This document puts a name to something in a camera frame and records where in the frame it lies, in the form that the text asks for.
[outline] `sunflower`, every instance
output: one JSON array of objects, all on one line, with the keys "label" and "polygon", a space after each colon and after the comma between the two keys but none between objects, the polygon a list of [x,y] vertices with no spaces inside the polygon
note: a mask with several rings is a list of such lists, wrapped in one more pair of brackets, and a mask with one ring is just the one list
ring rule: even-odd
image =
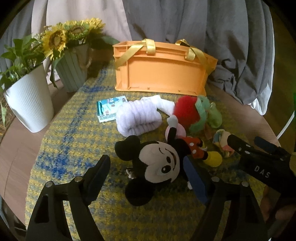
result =
[{"label": "sunflower", "polygon": [[85,23],[89,25],[89,30],[96,32],[96,33],[101,33],[103,30],[103,27],[105,26],[104,23],[102,23],[102,20],[99,18],[91,18],[91,19],[86,19],[84,20]]},{"label": "sunflower", "polygon": [[50,56],[50,59],[52,59],[54,50],[59,51],[60,57],[61,52],[66,47],[66,35],[63,25],[58,23],[56,26],[47,28],[42,36],[42,42],[45,57]]},{"label": "sunflower", "polygon": [[89,33],[89,25],[83,21],[67,21],[64,29],[69,40],[83,40]]}]

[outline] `potted plant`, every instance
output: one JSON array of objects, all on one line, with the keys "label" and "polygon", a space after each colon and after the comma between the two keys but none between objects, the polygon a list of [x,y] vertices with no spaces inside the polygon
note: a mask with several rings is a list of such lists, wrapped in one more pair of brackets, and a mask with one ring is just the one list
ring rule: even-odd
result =
[{"label": "potted plant", "polygon": [[102,41],[114,42],[102,34],[103,27],[98,18],[45,26],[41,39],[45,57],[52,60],[51,82],[56,69],[67,92],[77,91],[84,84],[91,62],[89,47]]},{"label": "potted plant", "polygon": [[[31,35],[14,39],[14,47],[5,46],[1,55],[12,66],[0,72],[0,91],[16,117],[31,132],[42,130],[53,118],[54,109],[46,81],[42,41]],[[5,108],[1,108],[5,122]]]}]

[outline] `silver bolt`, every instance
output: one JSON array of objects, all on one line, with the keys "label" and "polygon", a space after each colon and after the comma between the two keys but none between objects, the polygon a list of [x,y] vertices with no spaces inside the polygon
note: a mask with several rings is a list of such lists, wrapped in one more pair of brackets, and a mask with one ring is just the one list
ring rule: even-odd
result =
[{"label": "silver bolt", "polygon": [[217,182],[220,181],[220,178],[218,178],[218,177],[212,177],[212,181],[217,183]]},{"label": "silver bolt", "polygon": [[248,187],[248,186],[249,186],[249,183],[248,183],[248,182],[242,182],[242,185],[243,185],[244,187]]},{"label": "silver bolt", "polygon": [[74,181],[77,183],[80,182],[81,180],[82,180],[82,176],[77,176],[74,178]]},{"label": "silver bolt", "polygon": [[53,182],[52,182],[52,181],[49,181],[49,182],[45,183],[45,186],[46,186],[47,188],[49,188],[49,187],[52,186],[52,184],[53,184]]}]

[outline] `red plush toy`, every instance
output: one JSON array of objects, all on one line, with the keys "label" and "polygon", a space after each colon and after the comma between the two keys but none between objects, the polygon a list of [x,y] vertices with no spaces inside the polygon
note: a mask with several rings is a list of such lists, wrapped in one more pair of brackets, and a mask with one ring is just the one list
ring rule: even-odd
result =
[{"label": "red plush toy", "polygon": [[179,124],[186,130],[189,129],[191,124],[200,120],[200,115],[195,107],[196,101],[196,96],[185,95],[180,97],[175,104],[173,114],[177,117]]}]

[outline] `yellow and blue plaid cloth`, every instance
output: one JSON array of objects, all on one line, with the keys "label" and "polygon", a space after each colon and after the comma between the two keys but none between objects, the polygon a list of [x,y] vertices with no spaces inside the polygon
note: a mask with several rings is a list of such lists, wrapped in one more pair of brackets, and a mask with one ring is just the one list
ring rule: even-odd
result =
[{"label": "yellow and blue plaid cloth", "polygon": [[[67,183],[77,175],[83,175],[94,166],[97,160],[107,154],[111,158],[111,169],[105,184],[89,209],[105,240],[141,240],[141,241],[174,241],[189,240],[197,227],[205,207],[187,187],[187,182],[177,178],[173,183],[157,191],[153,199],[146,205],[134,207],[124,195],[128,183],[126,168],[131,162],[120,160],[114,145],[124,137],[117,131],[116,122],[99,123],[96,116],[96,101],[125,95],[129,101],[155,93],[117,92],[115,86],[115,70],[113,63],[99,71],[97,79],[89,79],[82,88],[69,100],[57,115],[46,132],[31,176],[26,198],[26,224],[37,198],[45,184],[53,180],[55,184]],[[228,114],[225,106],[210,89],[207,96],[214,101],[222,113],[222,128],[245,139],[236,129],[236,124]],[[176,101],[179,95],[161,93],[161,98]],[[162,113],[163,124],[156,130],[141,135],[141,141],[165,141],[167,116]],[[211,141],[206,142],[208,150],[218,150]],[[218,168],[208,170],[226,182],[239,183],[249,180],[260,199],[263,184],[250,179],[237,169],[238,155],[224,159]],[[65,202],[65,212],[69,229],[74,240],[79,240],[78,233],[71,216],[70,206]],[[217,239],[221,238],[227,214],[223,215]]]}]

